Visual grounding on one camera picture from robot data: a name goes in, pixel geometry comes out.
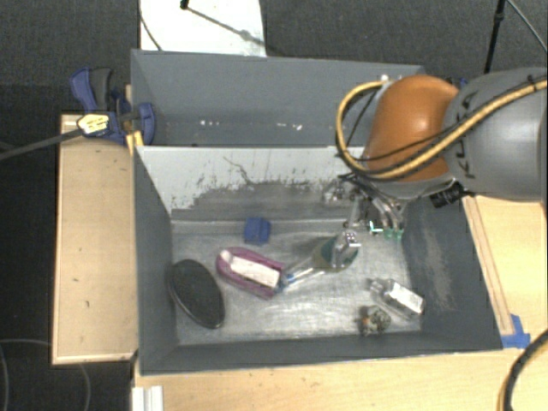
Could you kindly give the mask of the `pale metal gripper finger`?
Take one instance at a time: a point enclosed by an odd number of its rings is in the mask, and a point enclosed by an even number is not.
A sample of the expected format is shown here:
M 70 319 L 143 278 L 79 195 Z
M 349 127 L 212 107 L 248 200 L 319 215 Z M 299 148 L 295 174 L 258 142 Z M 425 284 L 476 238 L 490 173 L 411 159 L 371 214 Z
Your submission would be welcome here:
M 361 242 L 353 230 L 344 230 L 331 249 L 331 267 L 342 270 L 352 265 L 361 249 Z

